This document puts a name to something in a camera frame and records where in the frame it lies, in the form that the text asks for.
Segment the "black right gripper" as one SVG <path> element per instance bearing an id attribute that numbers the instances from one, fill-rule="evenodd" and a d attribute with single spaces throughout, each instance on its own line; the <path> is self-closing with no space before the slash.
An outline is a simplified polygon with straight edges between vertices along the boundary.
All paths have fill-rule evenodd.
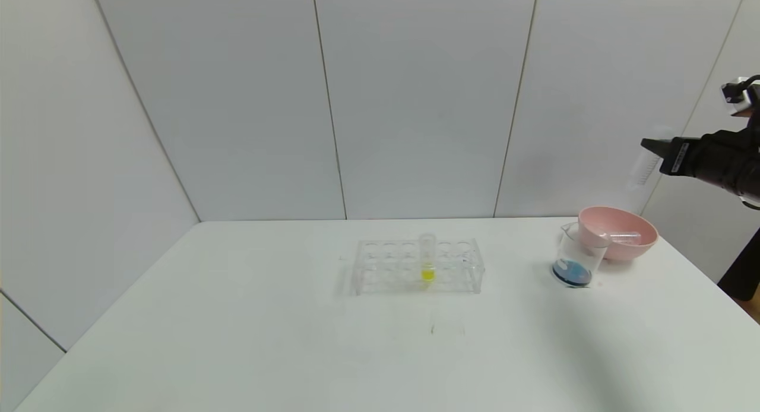
<path id="1" fill-rule="evenodd" d="M 695 178 L 736 196 L 753 195 L 753 136 L 720 130 L 700 138 L 643 138 L 641 146 L 663 158 L 667 176 Z"/>

